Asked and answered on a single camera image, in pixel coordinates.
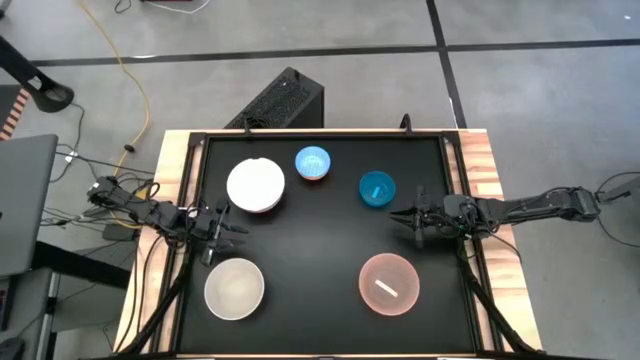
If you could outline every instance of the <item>bowl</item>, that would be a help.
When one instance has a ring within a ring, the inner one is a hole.
[[[420,294],[420,278],[405,258],[379,254],[369,259],[358,280],[360,295],[375,312],[397,316],[409,311]]]
[[[242,210],[261,213],[278,204],[284,192],[284,173],[267,158],[247,159],[227,178],[229,199]]]
[[[296,155],[296,170],[307,180],[322,179],[331,167],[331,157],[323,148],[307,146]]]
[[[214,267],[204,284],[209,310],[223,320],[249,316],[262,301],[264,277],[249,260],[233,258]]]
[[[396,184],[387,173],[372,171],[360,179],[360,196],[369,206],[384,206],[393,200],[395,195]]]

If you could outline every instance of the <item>white bowl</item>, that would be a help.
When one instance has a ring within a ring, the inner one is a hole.
[[[236,165],[227,178],[229,199],[240,209],[261,213],[278,204],[284,192],[284,173],[275,162],[247,159]]]
[[[264,277],[249,260],[234,258],[211,270],[204,284],[204,300],[211,312],[222,320],[249,316],[262,301]]]

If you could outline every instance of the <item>white stick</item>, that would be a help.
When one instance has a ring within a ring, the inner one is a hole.
[[[389,294],[391,294],[393,297],[398,297],[398,293],[395,292],[395,290],[393,290],[392,288],[390,288],[389,286],[387,286],[387,284],[383,283],[382,281],[376,279],[376,285],[380,286],[381,288],[383,288],[386,292],[388,292]]]

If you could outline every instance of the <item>wooden edge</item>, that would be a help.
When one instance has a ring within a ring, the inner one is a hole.
[[[191,163],[191,172],[189,174],[189,180],[187,182],[187,196],[185,199],[186,204],[191,204],[195,200],[197,191],[197,180],[200,171],[200,161],[202,160],[202,151],[204,146],[202,144],[196,145],[193,152],[193,159]],[[184,261],[184,252],[176,254],[175,261],[173,262],[173,269],[171,269],[171,282],[175,280],[180,271],[180,265]],[[160,330],[160,343],[158,345],[158,351],[169,351],[171,346],[171,333],[173,330],[173,324],[175,319],[177,306],[177,299],[171,303],[167,313],[164,316],[164,321]]]
[[[486,132],[460,132],[460,141],[471,194],[477,197],[503,199],[500,178],[488,134]],[[501,226],[496,235],[514,247],[516,246],[511,226]],[[531,307],[522,264],[517,255],[493,237],[482,240],[482,248],[496,306],[527,344],[533,348],[541,349],[542,344],[533,308]],[[477,271],[475,262],[472,264],[472,268]],[[476,309],[485,349],[491,350],[493,342],[487,313],[477,299]],[[510,350],[504,339],[503,344],[506,350]]]
[[[456,194],[462,194],[464,191],[462,189],[462,182],[460,180],[460,173],[458,172],[458,161],[456,160],[456,153],[453,144],[447,143],[445,145],[445,151],[447,152],[447,162],[449,163],[449,171],[451,172],[451,181],[453,183],[453,192]],[[470,241],[467,241],[465,244],[465,249],[468,255],[472,255],[474,253],[473,244]],[[471,265],[471,270],[474,275],[478,277],[478,265],[475,261],[469,263]],[[487,316],[487,311],[484,309],[484,306],[480,303],[478,298],[474,295],[476,313],[478,314],[478,326],[480,328],[480,337],[482,338],[482,344],[485,350],[494,350],[493,349],[493,341],[491,336],[491,327],[489,325],[489,317]]]
[[[154,181],[160,184],[160,189],[154,199],[158,201],[177,202],[188,143],[189,133],[165,134],[154,177]],[[156,245],[149,259],[149,269],[147,271],[145,281],[144,304],[141,314],[142,321],[138,318],[140,311],[140,298],[142,295],[141,291],[136,291],[135,306],[133,306],[134,276],[137,276],[138,290],[141,290],[143,264],[149,255],[151,245],[156,240],[157,236],[156,232],[149,227],[143,228],[140,234],[135,260],[137,266],[131,271],[131,280],[129,280],[129,287],[127,289],[127,295],[122,309],[122,316],[120,317],[120,324],[118,325],[118,333],[116,335],[116,341],[114,342],[114,351],[118,350],[118,345],[121,341],[122,346],[120,349],[126,347],[131,340],[133,340],[137,333],[138,324],[140,324],[140,326],[144,325],[146,319],[149,318],[158,305],[160,287],[162,284],[162,277],[168,253],[168,247],[164,241],[160,241]],[[127,332],[132,312],[133,318],[131,321],[131,328]]]
[[[415,357],[472,357],[473,353],[454,353],[454,354],[330,354],[330,355],[312,355],[312,354],[182,354],[177,357],[180,359],[213,359],[213,358],[415,358]]]

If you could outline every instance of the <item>gray laptop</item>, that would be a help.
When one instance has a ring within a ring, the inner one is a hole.
[[[57,143],[55,135],[0,141],[0,278],[31,267]]]

